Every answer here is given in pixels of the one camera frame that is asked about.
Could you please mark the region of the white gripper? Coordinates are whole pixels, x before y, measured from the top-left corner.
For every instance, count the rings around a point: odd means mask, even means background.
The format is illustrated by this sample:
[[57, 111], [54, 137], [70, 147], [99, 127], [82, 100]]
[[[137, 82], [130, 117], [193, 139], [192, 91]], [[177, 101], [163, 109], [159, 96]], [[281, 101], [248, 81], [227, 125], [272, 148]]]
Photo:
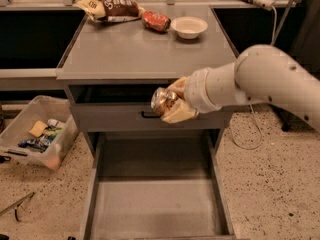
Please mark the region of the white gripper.
[[161, 120], [169, 123], [179, 123], [194, 119], [198, 112], [206, 114], [218, 111], [221, 106], [214, 104], [207, 94], [206, 80], [209, 69], [204, 68], [195, 71], [189, 77], [181, 77], [166, 88], [166, 94], [170, 99], [178, 99], [167, 107], [161, 116]]

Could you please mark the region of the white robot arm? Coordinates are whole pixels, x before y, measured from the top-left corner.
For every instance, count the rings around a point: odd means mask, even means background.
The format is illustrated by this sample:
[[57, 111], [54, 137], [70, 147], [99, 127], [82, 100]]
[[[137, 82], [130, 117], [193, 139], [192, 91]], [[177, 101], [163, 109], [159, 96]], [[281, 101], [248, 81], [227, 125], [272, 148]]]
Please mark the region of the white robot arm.
[[167, 123], [186, 121], [226, 106], [268, 103], [320, 131], [320, 80], [274, 46], [251, 46], [235, 62], [196, 70], [169, 89], [179, 98], [161, 115]]

